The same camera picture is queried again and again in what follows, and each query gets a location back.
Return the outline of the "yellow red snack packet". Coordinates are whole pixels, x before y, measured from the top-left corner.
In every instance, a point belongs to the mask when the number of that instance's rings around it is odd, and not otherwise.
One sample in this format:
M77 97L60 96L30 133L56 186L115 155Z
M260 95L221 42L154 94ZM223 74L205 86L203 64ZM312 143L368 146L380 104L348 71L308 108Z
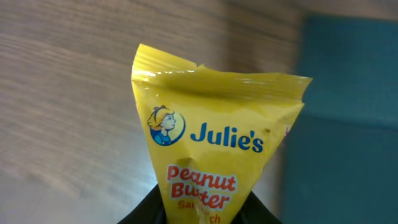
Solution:
M142 44L131 81L167 223L231 223L311 79L219 72Z

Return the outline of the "black gift box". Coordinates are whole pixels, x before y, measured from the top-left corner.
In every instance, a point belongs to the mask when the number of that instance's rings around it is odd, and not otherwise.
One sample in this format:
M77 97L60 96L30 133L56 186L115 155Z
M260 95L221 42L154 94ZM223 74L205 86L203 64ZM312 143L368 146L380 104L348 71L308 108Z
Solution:
M312 78L288 138L283 223L397 223L397 23L306 18Z

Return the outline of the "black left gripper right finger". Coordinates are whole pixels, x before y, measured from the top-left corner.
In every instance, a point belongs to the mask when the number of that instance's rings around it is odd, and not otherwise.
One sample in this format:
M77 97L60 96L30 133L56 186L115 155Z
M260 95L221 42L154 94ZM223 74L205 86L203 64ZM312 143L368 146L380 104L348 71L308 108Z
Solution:
M250 192L231 224L282 224L267 207Z

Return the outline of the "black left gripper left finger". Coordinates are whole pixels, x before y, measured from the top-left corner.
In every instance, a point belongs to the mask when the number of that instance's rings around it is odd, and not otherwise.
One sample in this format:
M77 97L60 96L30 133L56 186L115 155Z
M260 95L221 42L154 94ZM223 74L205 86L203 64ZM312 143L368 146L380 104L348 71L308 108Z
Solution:
M166 224L167 216L160 194L156 185L118 224Z

